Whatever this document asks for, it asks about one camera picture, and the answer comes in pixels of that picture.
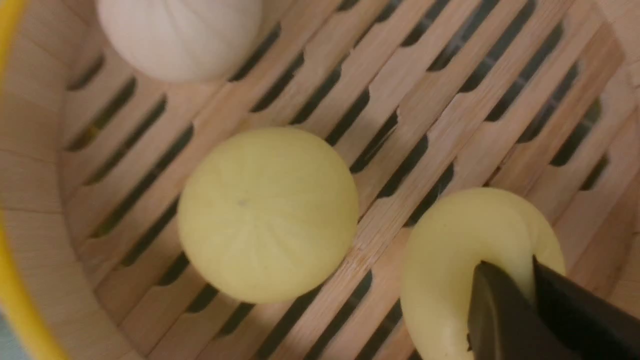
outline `yellow steamed bun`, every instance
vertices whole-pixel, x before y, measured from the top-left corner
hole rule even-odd
[[[291,300],[326,280],[349,250],[358,192],[342,158],[293,128],[241,133],[190,177],[178,228],[190,262],[251,303]]]
[[[410,236],[401,286],[407,329],[425,360],[473,360],[467,318],[473,274],[481,261],[505,270],[534,300],[532,256],[561,274],[553,229],[526,200],[478,188],[438,201]]]

